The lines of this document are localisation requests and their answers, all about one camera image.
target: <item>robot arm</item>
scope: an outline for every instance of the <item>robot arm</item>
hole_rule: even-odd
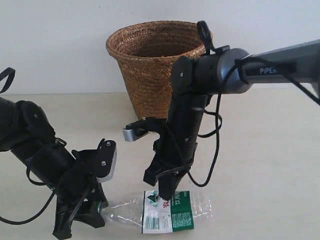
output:
[[[14,75],[12,68],[0,73],[0,81],[8,76],[1,92],[9,88]],[[0,97],[0,112],[0,152],[11,151],[26,166],[26,175],[32,184],[52,190],[45,207],[32,218],[16,222],[0,217],[0,221],[27,224],[37,218],[56,195],[53,235],[57,239],[71,238],[73,221],[103,227],[105,220],[97,205],[108,206],[101,183],[113,176],[116,143],[102,139],[97,149],[73,150],[70,154],[65,148],[67,143],[56,137],[45,112],[35,103],[12,102]],[[32,180],[30,172],[42,182]]]
[[[258,83],[288,83],[282,73],[298,83],[312,84],[319,94],[320,40],[250,56],[245,50],[231,49],[228,45],[213,49],[206,23],[200,21],[198,27],[206,54],[195,60],[182,56],[172,66],[172,99],[167,119],[151,116],[123,129],[128,142],[148,132],[159,133],[159,139],[153,144],[155,155],[143,181],[151,186],[158,182],[159,196],[165,200],[171,199],[181,179],[189,174],[203,114],[208,113],[205,108],[213,95],[242,94]],[[257,62],[257,58],[272,62],[272,66]],[[207,183],[208,179],[198,186],[204,187]]]

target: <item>clear plastic bottle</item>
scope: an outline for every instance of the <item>clear plastic bottle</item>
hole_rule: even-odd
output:
[[[212,220],[212,206],[208,196],[202,190],[189,191],[194,224]],[[121,200],[110,201],[107,208],[100,208],[100,214],[106,222],[120,223],[123,226],[140,229],[143,224],[144,193],[135,192],[123,196]]]

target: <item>green and white label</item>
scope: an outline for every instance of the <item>green and white label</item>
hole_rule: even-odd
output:
[[[144,192],[143,234],[165,234],[194,228],[189,191],[177,191],[169,201],[159,197],[158,191]]]

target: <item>wicker basket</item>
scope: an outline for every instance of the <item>wicker basket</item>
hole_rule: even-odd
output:
[[[117,60],[135,114],[167,118],[172,97],[171,69],[180,56],[197,58],[205,52],[197,24],[151,21],[127,26],[106,41]]]

